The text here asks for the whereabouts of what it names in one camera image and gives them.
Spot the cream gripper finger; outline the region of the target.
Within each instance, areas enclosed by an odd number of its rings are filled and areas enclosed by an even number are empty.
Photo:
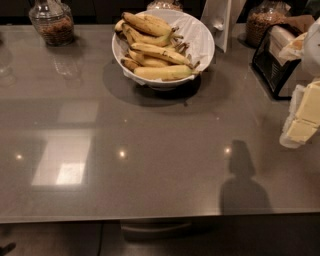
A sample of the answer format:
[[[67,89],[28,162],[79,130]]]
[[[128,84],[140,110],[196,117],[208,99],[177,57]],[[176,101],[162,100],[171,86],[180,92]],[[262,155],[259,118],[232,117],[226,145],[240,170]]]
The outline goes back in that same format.
[[[309,122],[287,119],[279,143],[284,147],[296,149],[304,145],[316,132],[317,128]]]

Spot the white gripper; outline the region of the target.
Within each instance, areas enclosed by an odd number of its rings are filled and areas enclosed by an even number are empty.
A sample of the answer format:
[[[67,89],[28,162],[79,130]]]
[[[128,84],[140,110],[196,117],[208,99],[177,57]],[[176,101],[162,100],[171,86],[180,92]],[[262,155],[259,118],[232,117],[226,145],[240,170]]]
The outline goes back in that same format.
[[[320,18],[309,28],[303,43],[302,68],[315,80],[306,87],[297,85],[289,113],[298,120],[320,125]]]

